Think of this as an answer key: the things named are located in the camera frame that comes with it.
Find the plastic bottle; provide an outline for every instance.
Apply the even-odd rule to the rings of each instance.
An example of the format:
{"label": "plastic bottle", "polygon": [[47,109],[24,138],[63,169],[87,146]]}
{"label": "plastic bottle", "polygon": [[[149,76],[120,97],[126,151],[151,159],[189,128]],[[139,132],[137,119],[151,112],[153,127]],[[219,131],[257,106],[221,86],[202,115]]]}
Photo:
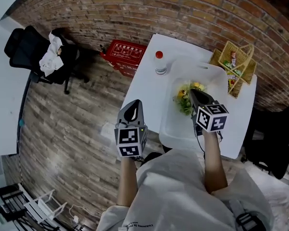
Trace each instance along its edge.
{"label": "plastic bottle", "polygon": [[155,62],[155,71],[158,75],[163,75],[166,73],[166,61],[165,58],[163,56],[163,52],[161,51],[157,51],[155,53],[155,58],[154,58],[154,62]]}

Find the wooden floor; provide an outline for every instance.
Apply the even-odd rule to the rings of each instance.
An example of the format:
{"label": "wooden floor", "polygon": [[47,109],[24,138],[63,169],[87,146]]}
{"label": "wooden floor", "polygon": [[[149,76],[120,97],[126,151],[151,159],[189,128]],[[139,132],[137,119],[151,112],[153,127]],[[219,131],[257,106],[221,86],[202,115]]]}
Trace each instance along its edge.
{"label": "wooden floor", "polygon": [[[84,62],[81,70],[90,82],[72,79],[69,95],[64,95],[63,86],[31,83],[20,154],[3,157],[3,166],[8,184],[23,182],[34,197],[55,189],[55,197],[68,202],[61,220],[70,223],[72,205],[84,207],[97,217],[76,206],[71,214],[79,216],[87,230],[96,230],[98,217],[116,201],[120,164],[113,129],[131,79],[113,71],[99,56]],[[145,154],[152,151],[162,149],[158,135],[149,132]],[[204,165],[202,154],[199,160]],[[223,166],[229,181],[247,167],[271,203],[275,230],[289,229],[286,184],[237,160],[224,159]]]}

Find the white table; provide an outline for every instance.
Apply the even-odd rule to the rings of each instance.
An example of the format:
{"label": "white table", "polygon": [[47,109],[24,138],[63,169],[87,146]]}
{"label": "white table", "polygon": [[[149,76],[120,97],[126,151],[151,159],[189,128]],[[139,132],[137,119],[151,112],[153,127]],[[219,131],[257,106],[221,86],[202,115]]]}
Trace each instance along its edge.
{"label": "white table", "polygon": [[[156,51],[162,51],[167,65],[178,57],[193,56],[200,62],[207,63],[212,52],[193,44],[154,34],[139,64],[131,86],[126,94],[122,107],[139,99],[143,103],[144,122],[148,129],[159,133],[166,88],[169,79],[167,74],[159,76],[155,73],[153,59]],[[257,76],[254,75],[250,85],[244,83],[237,99],[227,96],[229,117],[223,130],[223,140],[220,143],[221,154],[237,158],[250,122],[254,103]]]}
{"label": "white table", "polygon": [[11,67],[4,47],[12,31],[23,28],[13,19],[0,21],[0,155],[17,153],[19,110],[30,70]]}

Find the black strap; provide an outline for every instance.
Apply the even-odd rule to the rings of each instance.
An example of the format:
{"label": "black strap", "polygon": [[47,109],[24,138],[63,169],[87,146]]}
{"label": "black strap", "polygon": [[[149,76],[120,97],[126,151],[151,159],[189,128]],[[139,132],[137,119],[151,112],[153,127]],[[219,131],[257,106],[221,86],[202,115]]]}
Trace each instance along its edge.
{"label": "black strap", "polygon": [[250,213],[243,213],[236,218],[236,222],[243,231],[266,231],[264,224],[257,216]]}

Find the white cloth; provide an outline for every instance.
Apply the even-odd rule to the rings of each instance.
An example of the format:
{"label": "white cloth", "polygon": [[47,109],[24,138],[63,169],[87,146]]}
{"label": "white cloth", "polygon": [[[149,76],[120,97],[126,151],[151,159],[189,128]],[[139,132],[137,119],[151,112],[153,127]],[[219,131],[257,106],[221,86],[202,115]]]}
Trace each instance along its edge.
{"label": "white cloth", "polygon": [[261,211],[263,221],[272,224],[270,206],[246,171],[213,195],[206,192],[203,177],[195,151],[172,149],[138,169],[139,190],[131,207],[110,207],[97,231],[233,231],[236,220],[222,202],[233,198]]}
{"label": "white cloth", "polygon": [[57,55],[58,50],[62,46],[61,39],[50,33],[49,41],[50,45],[48,50],[39,62],[40,69],[45,73],[45,77],[63,66],[61,57]]}

